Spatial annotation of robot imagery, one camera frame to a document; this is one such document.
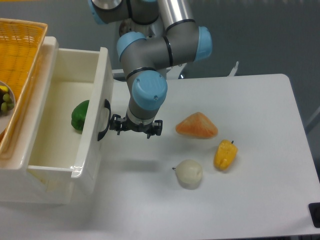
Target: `green pepper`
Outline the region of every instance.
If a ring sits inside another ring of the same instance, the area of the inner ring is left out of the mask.
[[[83,101],[75,107],[71,114],[71,125],[74,129],[82,131],[84,129],[89,100]]]

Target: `blue joint cap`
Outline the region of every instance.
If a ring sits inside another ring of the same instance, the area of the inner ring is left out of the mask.
[[[121,55],[126,50],[126,48],[132,44],[133,42],[139,40],[139,39],[145,39],[145,35],[143,35],[141,32],[128,32],[122,37],[119,38],[117,44],[116,44],[116,50],[118,52],[119,60],[121,59]]]
[[[159,72],[146,70],[134,79],[131,92],[140,108],[152,111],[164,103],[167,90],[167,81]]]
[[[91,10],[91,13],[93,15],[93,18],[95,20],[95,22],[97,24],[106,24],[104,21],[102,21],[102,19],[98,16],[94,6],[93,6],[93,3],[92,3],[92,0],[88,0],[88,4],[89,4],[89,7],[90,7],[90,10]]]
[[[194,61],[209,57],[212,53],[212,48],[212,38],[208,28],[206,28],[205,26],[200,26],[198,48],[196,50]]]

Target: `drawer handle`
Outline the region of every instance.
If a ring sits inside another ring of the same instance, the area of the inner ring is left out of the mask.
[[[107,99],[104,100],[104,107],[109,110],[108,123],[106,124],[106,128],[105,128],[103,131],[100,131],[100,132],[98,133],[98,141],[100,141],[101,139],[104,138],[104,136],[105,136],[106,133],[108,132],[109,125],[110,125],[111,105],[110,105],[110,102],[109,102]]]

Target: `gray robot arm segment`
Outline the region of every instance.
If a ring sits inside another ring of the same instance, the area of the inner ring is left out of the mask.
[[[89,4],[93,7],[93,14],[106,24],[132,19],[137,24],[148,25],[155,22],[159,16],[157,1],[89,0]]]

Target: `white cabinet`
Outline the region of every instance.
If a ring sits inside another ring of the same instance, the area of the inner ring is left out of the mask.
[[[68,203],[75,185],[90,194],[101,161],[98,133],[107,125],[114,79],[108,50],[58,48],[46,37],[32,92],[8,151],[0,156],[0,201]],[[89,100],[82,134],[73,109]]]

